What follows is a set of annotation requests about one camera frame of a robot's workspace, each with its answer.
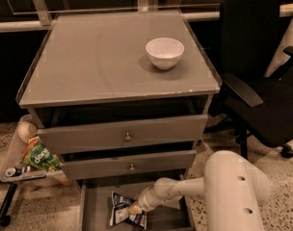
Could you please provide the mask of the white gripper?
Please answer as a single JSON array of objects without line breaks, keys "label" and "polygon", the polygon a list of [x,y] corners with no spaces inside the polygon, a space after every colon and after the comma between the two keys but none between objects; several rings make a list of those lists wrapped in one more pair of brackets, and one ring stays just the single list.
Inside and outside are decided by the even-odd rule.
[{"label": "white gripper", "polygon": [[163,200],[156,194],[153,187],[147,187],[140,192],[137,202],[128,207],[132,215],[141,214],[143,211],[150,212],[163,204]]}]

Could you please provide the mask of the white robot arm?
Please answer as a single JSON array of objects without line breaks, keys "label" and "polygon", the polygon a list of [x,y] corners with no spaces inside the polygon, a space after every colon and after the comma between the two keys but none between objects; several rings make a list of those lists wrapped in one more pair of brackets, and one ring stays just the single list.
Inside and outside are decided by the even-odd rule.
[{"label": "white robot arm", "polygon": [[[289,60],[273,75],[265,74],[278,35],[280,7],[272,1],[226,0],[221,5],[223,84],[216,103],[240,127],[269,147],[293,139],[293,86],[281,77]],[[207,160],[201,178],[160,178],[144,189],[132,209],[152,211],[182,196],[202,194],[209,231],[264,231],[258,204],[270,196],[267,176],[244,155],[218,151]]]}]

